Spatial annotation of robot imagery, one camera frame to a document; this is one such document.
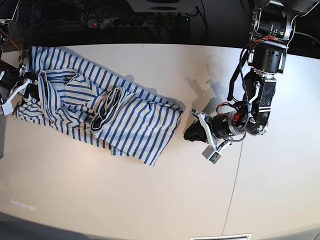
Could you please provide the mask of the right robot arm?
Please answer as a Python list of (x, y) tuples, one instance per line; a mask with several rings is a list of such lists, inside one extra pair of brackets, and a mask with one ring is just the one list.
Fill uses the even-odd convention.
[(14, 47), (18, 52), (18, 65), (13, 66), (3, 58), (0, 59), (0, 102), (7, 103), (10, 97), (20, 95), (23, 98), (39, 98), (37, 77), (27, 70), (27, 60), (31, 56), (29, 50), (14, 39), (13, 33), (19, 18), (18, 0), (2, 0), (0, 2), (0, 52), (4, 47)]

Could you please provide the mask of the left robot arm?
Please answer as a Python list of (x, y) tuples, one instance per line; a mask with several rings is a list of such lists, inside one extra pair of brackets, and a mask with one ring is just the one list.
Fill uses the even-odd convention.
[(248, 44), (242, 49), (230, 82), (227, 101), (216, 116), (192, 111), (195, 121), (184, 139), (209, 143), (235, 136), (261, 135), (266, 130), (276, 91), (275, 76), (284, 72), (296, 18), (310, 13), (318, 0), (255, 0)]

